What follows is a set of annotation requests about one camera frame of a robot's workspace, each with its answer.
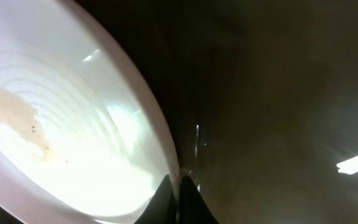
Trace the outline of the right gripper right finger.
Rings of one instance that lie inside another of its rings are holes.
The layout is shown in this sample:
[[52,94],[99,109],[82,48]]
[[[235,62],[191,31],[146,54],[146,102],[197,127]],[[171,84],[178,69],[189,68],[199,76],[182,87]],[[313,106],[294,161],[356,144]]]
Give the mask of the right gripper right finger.
[[180,224],[219,224],[187,175],[182,177],[180,184],[179,221]]

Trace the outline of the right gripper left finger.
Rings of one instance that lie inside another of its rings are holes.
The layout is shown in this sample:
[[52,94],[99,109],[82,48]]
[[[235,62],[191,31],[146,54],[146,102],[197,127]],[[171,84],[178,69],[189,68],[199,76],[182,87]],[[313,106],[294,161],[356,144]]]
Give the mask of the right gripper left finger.
[[166,175],[143,214],[134,224],[176,224],[177,206],[172,183]]

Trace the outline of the white plate top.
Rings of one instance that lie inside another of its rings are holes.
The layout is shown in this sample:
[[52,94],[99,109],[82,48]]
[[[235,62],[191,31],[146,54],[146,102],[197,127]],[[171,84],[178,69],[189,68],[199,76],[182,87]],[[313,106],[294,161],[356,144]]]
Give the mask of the white plate top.
[[24,223],[134,223],[179,168],[129,56],[74,1],[0,1],[0,206]]

